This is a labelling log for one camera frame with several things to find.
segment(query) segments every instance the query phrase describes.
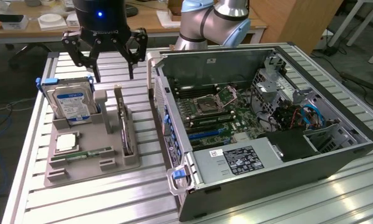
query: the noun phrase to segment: aluminum extrusion table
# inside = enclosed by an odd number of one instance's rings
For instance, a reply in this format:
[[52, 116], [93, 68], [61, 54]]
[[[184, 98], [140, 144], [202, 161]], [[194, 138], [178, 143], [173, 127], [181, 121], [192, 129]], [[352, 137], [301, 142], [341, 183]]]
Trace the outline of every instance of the aluminum extrusion table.
[[[280, 46], [373, 130], [372, 109], [297, 47], [285, 44]], [[141, 167], [96, 180], [47, 189], [43, 183], [53, 114], [39, 93], [3, 219], [5, 224], [178, 223], [177, 206], [168, 190], [164, 160], [148, 103], [146, 63], [138, 64], [134, 80], [129, 80], [126, 63], [118, 53], [101, 54], [98, 67], [102, 82], [94, 87], [108, 90], [108, 110], [113, 110], [116, 104], [113, 85], [121, 84], [124, 87], [124, 101], [132, 109], [134, 119]], [[49, 54], [43, 78], [84, 74], [85, 68], [73, 66], [67, 53]], [[288, 72], [288, 76], [298, 86], [306, 85], [296, 73]], [[309, 224], [358, 221], [373, 223], [373, 151], [350, 162], [328, 179], [186, 223]]]

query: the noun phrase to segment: green circuit board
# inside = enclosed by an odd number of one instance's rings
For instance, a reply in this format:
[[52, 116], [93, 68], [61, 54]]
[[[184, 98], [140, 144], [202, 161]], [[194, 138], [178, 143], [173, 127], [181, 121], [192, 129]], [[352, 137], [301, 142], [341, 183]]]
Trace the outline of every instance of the green circuit board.
[[176, 97], [193, 150], [252, 140], [265, 132], [244, 97], [228, 85], [217, 94], [197, 98]]

